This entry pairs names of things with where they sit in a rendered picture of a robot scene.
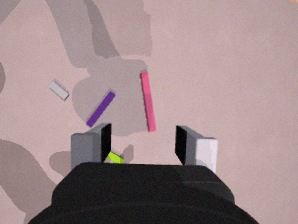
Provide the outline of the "grey rectangular bar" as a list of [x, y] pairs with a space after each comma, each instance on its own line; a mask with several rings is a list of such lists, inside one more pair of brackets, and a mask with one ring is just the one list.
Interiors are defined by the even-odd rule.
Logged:
[[58, 86], [54, 81], [49, 85], [49, 87], [55, 91], [60, 97], [62, 97], [64, 100], [67, 99], [69, 94], [65, 92], [60, 86]]

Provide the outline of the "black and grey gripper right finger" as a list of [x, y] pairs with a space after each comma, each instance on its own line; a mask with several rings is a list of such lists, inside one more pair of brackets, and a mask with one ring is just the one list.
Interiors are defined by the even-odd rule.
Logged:
[[175, 154], [182, 165], [206, 166], [216, 174], [218, 140], [176, 125]]

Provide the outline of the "lime green rod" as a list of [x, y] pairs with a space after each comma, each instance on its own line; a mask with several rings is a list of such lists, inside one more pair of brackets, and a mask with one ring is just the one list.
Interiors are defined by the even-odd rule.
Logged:
[[115, 153], [111, 152], [107, 156], [108, 159], [114, 161], [115, 163], [123, 163], [124, 159], [121, 158], [120, 156], [116, 155]]

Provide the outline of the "purple rod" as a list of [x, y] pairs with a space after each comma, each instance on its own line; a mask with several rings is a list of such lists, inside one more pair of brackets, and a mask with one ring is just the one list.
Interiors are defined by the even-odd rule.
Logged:
[[97, 121], [97, 119], [100, 117], [100, 115], [103, 113], [103, 111], [106, 109], [106, 107], [109, 105], [109, 103], [112, 101], [114, 97], [115, 97], [115, 94], [110, 91], [108, 95], [105, 97], [105, 99], [102, 101], [102, 103], [99, 105], [99, 107], [89, 118], [89, 120], [86, 122], [86, 124], [89, 127], [92, 127], [94, 125], [94, 123]]

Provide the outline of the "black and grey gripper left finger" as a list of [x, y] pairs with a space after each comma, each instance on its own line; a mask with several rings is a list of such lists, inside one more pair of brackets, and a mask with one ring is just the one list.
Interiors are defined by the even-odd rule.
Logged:
[[71, 135], [71, 170], [84, 162], [104, 162], [111, 151], [111, 123]]

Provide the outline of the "pink rod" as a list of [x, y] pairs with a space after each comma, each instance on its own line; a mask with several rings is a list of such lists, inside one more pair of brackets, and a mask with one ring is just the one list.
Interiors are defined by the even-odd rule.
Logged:
[[140, 77], [141, 77], [148, 131], [156, 131], [148, 72], [141, 72]]

